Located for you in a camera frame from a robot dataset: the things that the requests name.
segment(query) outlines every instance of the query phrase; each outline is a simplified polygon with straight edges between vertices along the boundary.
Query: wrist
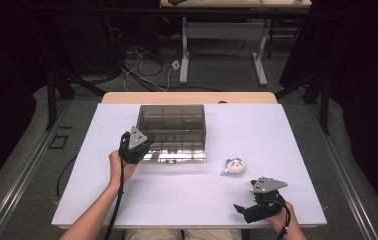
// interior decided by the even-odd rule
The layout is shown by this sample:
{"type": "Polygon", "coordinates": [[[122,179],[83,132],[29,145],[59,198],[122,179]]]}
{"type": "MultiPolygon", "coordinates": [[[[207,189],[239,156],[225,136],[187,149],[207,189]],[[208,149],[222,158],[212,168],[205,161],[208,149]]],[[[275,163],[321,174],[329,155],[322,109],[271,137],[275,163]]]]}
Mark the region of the wrist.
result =
{"type": "Polygon", "coordinates": [[[120,181],[109,182],[106,188],[118,192],[120,189],[120,181]]]}

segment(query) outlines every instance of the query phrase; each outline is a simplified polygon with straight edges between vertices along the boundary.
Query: aluminum rail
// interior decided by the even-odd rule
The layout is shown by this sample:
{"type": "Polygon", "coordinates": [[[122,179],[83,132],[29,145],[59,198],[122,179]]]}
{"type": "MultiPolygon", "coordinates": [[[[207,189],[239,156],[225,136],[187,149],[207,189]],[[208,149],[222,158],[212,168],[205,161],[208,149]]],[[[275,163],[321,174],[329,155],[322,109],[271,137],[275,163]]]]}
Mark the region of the aluminum rail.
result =
{"type": "Polygon", "coordinates": [[[260,18],[260,19],[313,19],[313,20],[341,20],[350,16],[349,11],[343,12],[300,12],[298,11],[259,11],[249,9],[199,9],[199,8],[64,8],[64,7],[44,7],[44,6],[25,6],[24,10],[31,15],[99,15],[99,16],[160,16],[160,17],[232,17],[232,18],[260,18]]]}

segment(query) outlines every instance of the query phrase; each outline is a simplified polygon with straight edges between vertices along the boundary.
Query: toy figure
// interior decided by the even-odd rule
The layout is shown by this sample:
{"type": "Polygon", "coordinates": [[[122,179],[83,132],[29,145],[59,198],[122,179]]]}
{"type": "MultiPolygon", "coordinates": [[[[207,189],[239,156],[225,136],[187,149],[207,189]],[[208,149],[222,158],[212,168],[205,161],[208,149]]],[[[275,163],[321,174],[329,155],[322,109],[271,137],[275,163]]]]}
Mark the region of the toy figure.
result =
{"type": "Polygon", "coordinates": [[[240,158],[227,159],[226,168],[220,173],[221,176],[241,174],[246,170],[246,163],[240,158]]]}

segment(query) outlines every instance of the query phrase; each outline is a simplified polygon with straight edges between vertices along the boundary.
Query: human hand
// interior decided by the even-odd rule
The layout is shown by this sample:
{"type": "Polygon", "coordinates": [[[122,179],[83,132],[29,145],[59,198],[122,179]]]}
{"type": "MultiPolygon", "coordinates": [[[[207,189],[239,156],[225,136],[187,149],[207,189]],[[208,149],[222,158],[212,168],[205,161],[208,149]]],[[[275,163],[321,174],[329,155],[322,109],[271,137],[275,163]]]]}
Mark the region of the human hand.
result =
{"type": "MultiPolygon", "coordinates": [[[[121,177],[121,158],[117,150],[109,155],[110,159],[110,186],[119,187],[121,177]]],[[[124,166],[124,183],[130,179],[136,169],[136,164],[126,163],[124,166]]]]}
{"type": "MultiPolygon", "coordinates": [[[[286,240],[304,240],[306,239],[302,233],[301,228],[299,227],[298,220],[295,216],[295,210],[293,205],[286,201],[286,207],[288,207],[291,213],[291,222],[287,230],[287,234],[284,237],[286,240]]],[[[272,225],[274,231],[280,233],[282,228],[285,226],[286,221],[286,209],[282,207],[280,212],[272,217],[266,218],[267,221],[272,225]]]]}

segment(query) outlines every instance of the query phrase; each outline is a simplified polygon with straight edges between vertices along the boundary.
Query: black curtain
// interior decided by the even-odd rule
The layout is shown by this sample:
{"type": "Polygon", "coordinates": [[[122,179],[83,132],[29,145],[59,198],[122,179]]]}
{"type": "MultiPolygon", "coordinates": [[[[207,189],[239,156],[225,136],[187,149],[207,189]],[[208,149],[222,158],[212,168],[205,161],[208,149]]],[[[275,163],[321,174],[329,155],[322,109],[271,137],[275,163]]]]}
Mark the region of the black curtain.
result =
{"type": "Polygon", "coordinates": [[[0,169],[31,122],[33,92],[46,84],[34,41],[15,5],[0,0],[0,169]]]}
{"type": "MultiPolygon", "coordinates": [[[[378,2],[314,0],[312,6],[314,12],[346,10],[359,14],[306,22],[280,83],[296,84],[336,60],[329,68],[330,95],[344,110],[352,153],[378,194],[378,2]]],[[[306,95],[315,91],[317,97],[320,86],[321,79],[313,79],[306,95]]]]}

